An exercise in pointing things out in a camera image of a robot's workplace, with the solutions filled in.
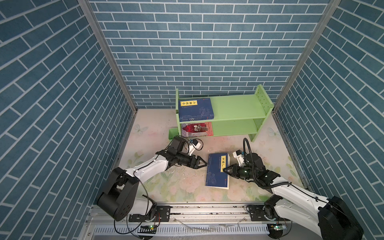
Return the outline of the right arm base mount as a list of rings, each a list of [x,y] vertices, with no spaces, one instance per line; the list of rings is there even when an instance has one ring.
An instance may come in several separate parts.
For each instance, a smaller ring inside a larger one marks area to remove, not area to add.
[[[250,215],[252,222],[278,222],[278,221],[287,221],[288,219],[280,218],[276,214],[270,214],[265,211],[264,205],[247,205],[245,210]]]

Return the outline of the red pink illustrated book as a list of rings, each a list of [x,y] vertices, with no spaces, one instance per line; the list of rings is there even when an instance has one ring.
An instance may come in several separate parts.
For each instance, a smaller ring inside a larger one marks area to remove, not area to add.
[[[193,137],[210,137],[214,135],[211,122],[181,124],[182,136],[187,138]]]

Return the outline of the blue book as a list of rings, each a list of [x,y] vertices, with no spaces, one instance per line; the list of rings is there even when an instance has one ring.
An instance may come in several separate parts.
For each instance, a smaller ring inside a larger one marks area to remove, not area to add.
[[[206,187],[229,189],[229,175],[223,170],[229,166],[229,163],[230,157],[228,153],[209,154]]]
[[[180,122],[212,120],[214,118],[210,98],[179,101],[178,111]]]

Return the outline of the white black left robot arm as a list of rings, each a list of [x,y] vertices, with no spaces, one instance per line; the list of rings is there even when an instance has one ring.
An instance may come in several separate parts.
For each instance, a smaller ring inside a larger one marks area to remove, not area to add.
[[[200,139],[175,136],[165,149],[156,152],[150,160],[129,169],[113,169],[97,198],[97,206],[117,222],[129,215],[138,217],[140,221],[154,220],[159,215],[158,204],[149,197],[147,190],[142,197],[137,197],[139,185],[173,166],[190,169],[206,167],[208,163],[194,155],[194,151],[203,147]]]

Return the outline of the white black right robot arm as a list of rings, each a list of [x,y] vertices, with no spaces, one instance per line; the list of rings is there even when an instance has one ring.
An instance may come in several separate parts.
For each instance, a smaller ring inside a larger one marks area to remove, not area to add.
[[[248,205],[252,218],[263,214],[268,221],[291,220],[324,240],[361,240],[364,230],[347,204],[339,197],[327,198],[300,188],[280,174],[266,169],[255,153],[235,156],[243,165],[223,169],[227,175],[255,183],[272,194],[264,206]]]

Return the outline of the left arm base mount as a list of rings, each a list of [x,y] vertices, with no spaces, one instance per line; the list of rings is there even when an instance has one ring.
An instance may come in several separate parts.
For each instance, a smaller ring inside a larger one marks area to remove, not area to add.
[[[131,223],[140,222],[169,222],[171,214],[171,206],[154,206],[151,207],[147,215],[129,215],[128,221]]]

